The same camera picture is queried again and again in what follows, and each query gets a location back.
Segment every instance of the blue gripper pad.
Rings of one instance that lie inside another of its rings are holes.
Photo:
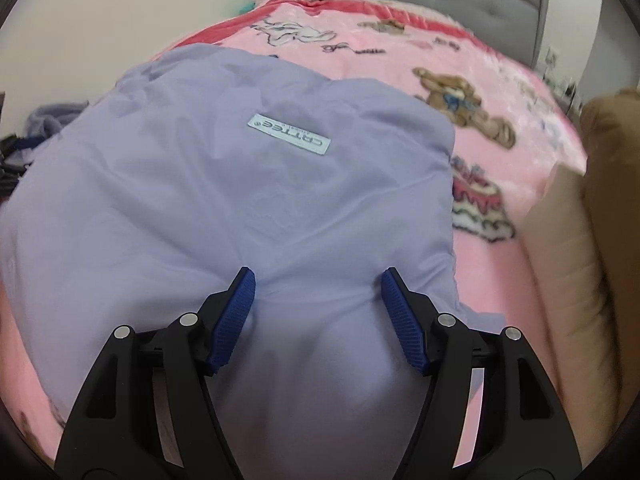
[[[424,333],[389,270],[382,273],[382,301],[396,330],[404,357],[412,367],[424,375],[429,366]]]
[[[248,269],[211,332],[211,352],[207,363],[213,373],[217,374],[231,359],[254,299],[255,274]]]

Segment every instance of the metal pin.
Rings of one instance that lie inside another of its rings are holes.
[[[124,339],[131,333],[131,329],[128,326],[119,326],[113,331],[113,335],[116,339]]]
[[[456,318],[451,314],[440,314],[438,316],[438,323],[442,326],[454,326],[456,324]]]
[[[182,326],[191,326],[195,325],[198,322],[198,316],[193,312],[185,314],[180,318],[180,324]]]
[[[518,330],[514,326],[510,326],[507,330],[504,331],[504,335],[507,336],[512,341],[517,341],[522,337],[522,332]]]

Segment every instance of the teal object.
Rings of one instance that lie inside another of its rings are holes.
[[[246,14],[254,9],[255,9],[255,2],[250,2],[246,4],[242,9],[240,9],[240,13],[238,14],[238,16],[242,16],[242,14]]]

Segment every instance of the purple garment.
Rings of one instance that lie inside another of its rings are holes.
[[[297,148],[254,114],[331,145]],[[0,212],[0,270],[45,392],[66,417],[116,326],[166,326],[249,266],[254,307],[210,382],[246,478],[391,478],[427,384],[380,274],[397,267],[473,326],[454,282],[453,141],[390,86],[240,50],[197,44],[130,70]]]

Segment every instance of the brown bear illustration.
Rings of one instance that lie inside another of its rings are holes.
[[[487,139],[508,150],[516,143],[516,132],[511,123],[502,117],[489,117],[482,108],[482,99],[476,89],[463,77],[433,74],[425,68],[414,68],[428,98],[416,96],[430,107],[445,114],[456,126],[475,128]]]

